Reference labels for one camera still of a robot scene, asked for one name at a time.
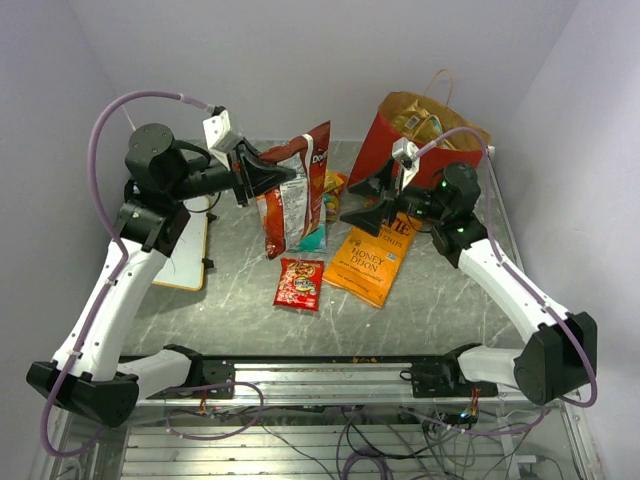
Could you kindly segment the orange Kettle chips bag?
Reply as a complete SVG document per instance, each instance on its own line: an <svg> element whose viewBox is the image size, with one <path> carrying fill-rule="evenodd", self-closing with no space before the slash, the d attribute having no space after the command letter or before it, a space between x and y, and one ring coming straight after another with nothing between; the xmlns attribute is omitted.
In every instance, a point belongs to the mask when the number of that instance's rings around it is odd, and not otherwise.
<svg viewBox="0 0 640 480"><path fill-rule="evenodd" d="M399 213L378 236L353 227L323 274L323 281L382 308L420 221Z"/></svg>

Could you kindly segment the red Doritos bag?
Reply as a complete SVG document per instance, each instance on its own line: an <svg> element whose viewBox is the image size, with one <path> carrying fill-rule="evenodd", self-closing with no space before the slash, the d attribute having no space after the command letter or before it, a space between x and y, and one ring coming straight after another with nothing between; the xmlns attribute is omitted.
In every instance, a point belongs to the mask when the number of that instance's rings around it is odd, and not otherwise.
<svg viewBox="0 0 640 480"><path fill-rule="evenodd" d="M265 234L265 256L272 260L313 232L324 204L331 123L326 121L285 144L260 154L266 162L296 171L296 178L257 197Z"/></svg>

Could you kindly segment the brown snack pouch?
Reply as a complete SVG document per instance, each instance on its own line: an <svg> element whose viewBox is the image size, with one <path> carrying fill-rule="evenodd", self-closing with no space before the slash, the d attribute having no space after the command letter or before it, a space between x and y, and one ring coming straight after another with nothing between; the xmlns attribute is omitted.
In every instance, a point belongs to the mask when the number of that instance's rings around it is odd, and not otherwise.
<svg viewBox="0 0 640 480"><path fill-rule="evenodd" d="M414 100L391 120L391 126L415 143L426 144L444 133L439 117Z"/></svg>

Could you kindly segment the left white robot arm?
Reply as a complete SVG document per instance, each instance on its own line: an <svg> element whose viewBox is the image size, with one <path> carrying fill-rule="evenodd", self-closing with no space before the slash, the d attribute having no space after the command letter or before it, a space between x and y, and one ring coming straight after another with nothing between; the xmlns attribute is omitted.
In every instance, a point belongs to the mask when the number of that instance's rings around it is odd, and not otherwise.
<svg viewBox="0 0 640 480"><path fill-rule="evenodd" d="M125 165L138 190L118 213L99 280L63 346L26 377L54 406L109 428L142 399L171 390L192 397L203 387L203 356L187 347L120 360L134 316L190 220L186 201L231 190L244 205L296 175L260 159L241 136L204 150L152 123L135 130L128 147Z"/></svg>

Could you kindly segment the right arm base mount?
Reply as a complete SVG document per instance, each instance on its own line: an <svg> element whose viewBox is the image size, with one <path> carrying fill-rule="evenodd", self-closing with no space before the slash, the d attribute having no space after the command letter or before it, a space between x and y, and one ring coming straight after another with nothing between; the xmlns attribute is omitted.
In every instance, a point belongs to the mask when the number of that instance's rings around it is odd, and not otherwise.
<svg viewBox="0 0 640 480"><path fill-rule="evenodd" d="M414 398L470 398L473 393L488 398L499 394L495 383L466 379L456 361L446 356L419 357L403 368L399 377L410 383Z"/></svg>

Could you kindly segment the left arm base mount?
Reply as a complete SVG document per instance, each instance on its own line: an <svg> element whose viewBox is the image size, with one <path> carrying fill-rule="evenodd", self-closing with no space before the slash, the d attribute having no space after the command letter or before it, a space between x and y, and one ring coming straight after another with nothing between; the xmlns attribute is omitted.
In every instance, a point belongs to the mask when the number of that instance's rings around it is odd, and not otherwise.
<svg viewBox="0 0 640 480"><path fill-rule="evenodd" d="M202 398L203 396L208 399L231 399L235 393L235 387L232 385L235 377L235 367L231 361L206 358L200 380L191 382L190 386L221 384L221 387L215 387L208 391L164 390L152 395L151 399Z"/></svg>

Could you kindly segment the red paper bag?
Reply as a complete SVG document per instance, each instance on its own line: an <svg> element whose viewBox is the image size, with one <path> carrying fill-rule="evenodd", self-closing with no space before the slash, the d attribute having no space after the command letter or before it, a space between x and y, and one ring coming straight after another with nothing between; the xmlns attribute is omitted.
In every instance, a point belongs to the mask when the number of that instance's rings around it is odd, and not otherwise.
<svg viewBox="0 0 640 480"><path fill-rule="evenodd" d="M446 166L462 162L476 168L491 135L426 93L389 93L378 107L351 170L347 189L376 198L381 182L374 175L405 173L409 187L433 186Z"/></svg>

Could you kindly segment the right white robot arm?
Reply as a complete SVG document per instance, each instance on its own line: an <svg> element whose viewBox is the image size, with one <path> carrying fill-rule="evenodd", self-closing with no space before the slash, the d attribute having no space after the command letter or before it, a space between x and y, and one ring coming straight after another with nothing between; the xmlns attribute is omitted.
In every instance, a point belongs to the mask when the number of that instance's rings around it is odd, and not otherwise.
<svg viewBox="0 0 640 480"><path fill-rule="evenodd" d="M481 188L476 170L452 163L436 174L436 184L420 188L406 183L407 171L389 160L349 190L373 204L342 214L342 221L373 236L399 215L432 225L432 243L440 255L491 297L519 333L521 349L468 345L454 350L440 373L450 394L465 394L476 382L518 389L530 402L545 405L568 400L583 387L597 398L597 324L586 312L572 313L537 287L503 252L488 222L474 213Z"/></svg>

